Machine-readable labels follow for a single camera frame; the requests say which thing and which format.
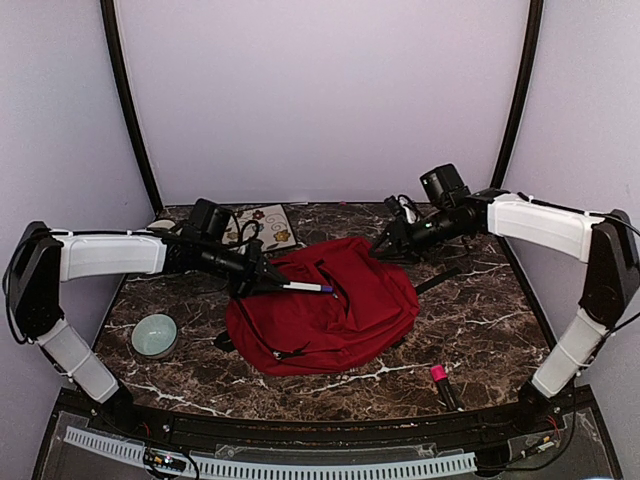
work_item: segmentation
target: brown marble surface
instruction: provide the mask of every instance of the brown marble surface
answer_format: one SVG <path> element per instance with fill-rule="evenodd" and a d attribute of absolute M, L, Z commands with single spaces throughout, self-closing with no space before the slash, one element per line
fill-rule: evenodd
<path fill-rule="evenodd" d="M 298 240 L 310 245 L 361 235 L 372 240 L 389 220 L 381 204 L 285 207 Z M 183 219 L 188 207 L 163 217 Z M 548 349 L 495 239 L 479 236 L 468 254 L 459 241 L 407 267 L 414 285 L 453 266 L 463 273 L 420 297 L 421 312 L 399 347 L 343 374 L 269 377 L 237 353 L 213 346 L 225 330 L 227 296 L 201 273 L 131 277 L 95 350 L 133 392 L 136 403 L 188 413 L 289 421 L 382 420 L 444 412 L 429 367 L 446 366 L 466 409 L 513 402 Z M 146 360 L 130 343 L 136 322 L 171 316 L 179 343 L 163 360 Z"/>

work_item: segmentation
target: white marker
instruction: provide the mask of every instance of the white marker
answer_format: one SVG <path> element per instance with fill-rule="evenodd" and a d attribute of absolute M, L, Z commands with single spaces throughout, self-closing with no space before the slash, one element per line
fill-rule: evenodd
<path fill-rule="evenodd" d="M 282 285 L 282 288 L 288 290 L 304 290 L 307 292 L 333 293 L 333 287 L 320 285 L 318 283 L 289 282 L 288 285 Z"/>

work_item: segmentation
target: white wall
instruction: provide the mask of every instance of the white wall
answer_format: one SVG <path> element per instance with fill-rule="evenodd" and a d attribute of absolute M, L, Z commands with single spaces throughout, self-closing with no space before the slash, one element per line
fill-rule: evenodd
<path fill-rule="evenodd" d="M 640 225 L 640 3 L 546 2 L 531 90 L 506 187 L 580 208 L 626 210 Z M 585 268 L 515 244 L 557 333 Z M 640 310 L 638 296 L 629 309 Z M 588 372 L 626 478 L 640 478 L 640 322 Z"/>
<path fill-rule="evenodd" d="M 0 267 L 26 225 L 140 227 L 139 178 L 95 0 L 0 2 Z M 69 321 L 95 336 L 116 279 L 71 282 Z M 0 312 L 0 477 L 31 478 L 60 378 Z"/>
<path fill-rule="evenodd" d="M 126 0 L 165 203 L 381 201 L 455 162 L 489 184 L 527 0 Z"/>

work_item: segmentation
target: marker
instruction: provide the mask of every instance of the marker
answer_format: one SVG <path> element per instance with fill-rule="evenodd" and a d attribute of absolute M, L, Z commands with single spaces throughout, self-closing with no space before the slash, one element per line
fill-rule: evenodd
<path fill-rule="evenodd" d="M 333 293 L 333 287 L 329 285 L 320 285 L 318 283 L 289 282 L 286 285 L 282 285 L 282 288 L 286 288 L 288 290 L 302 290 L 305 292 Z"/>
<path fill-rule="evenodd" d="M 449 377 L 447 377 L 447 372 L 444 371 L 444 367 L 442 365 L 431 367 L 431 377 L 433 381 L 436 382 L 438 393 L 440 393 L 440 398 L 442 398 L 442 401 L 447 406 L 447 410 L 450 412 L 462 412 L 463 409 L 460 406 L 460 402 L 453 388 L 451 388 Z"/>

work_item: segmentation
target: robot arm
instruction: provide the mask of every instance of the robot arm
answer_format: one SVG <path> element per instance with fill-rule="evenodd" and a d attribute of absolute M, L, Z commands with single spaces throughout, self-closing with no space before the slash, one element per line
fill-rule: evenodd
<path fill-rule="evenodd" d="M 13 317 L 23 342 L 40 346 L 89 397 L 110 404 L 109 410 L 115 403 L 119 404 L 115 409 L 121 409 L 131 403 L 131 396 L 65 319 L 59 305 L 60 282 L 93 275 L 200 270 L 227 279 L 230 295 L 237 297 L 283 288 L 321 289 L 289 282 L 263 257 L 260 241 L 246 242 L 242 253 L 223 245 L 230 217 L 229 210 L 200 199 L 179 234 L 168 230 L 74 234 L 33 222 L 3 277 L 7 316 Z"/>
<path fill-rule="evenodd" d="M 423 175 L 421 182 L 438 211 L 410 223 L 395 197 L 386 199 L 396 218 L 374 243 L 372 256 L 416 262 L 443 241 L 492 233 L 552 248 L 587 263 L 580 308 L 528 385 L 546 399 L 558 394 L 586 366 L 640 286 L 638 252 L 624 226 L 629 217 L 619 210 L 589 215 L 504 190 L 471 194 L 451 164 Z"/>

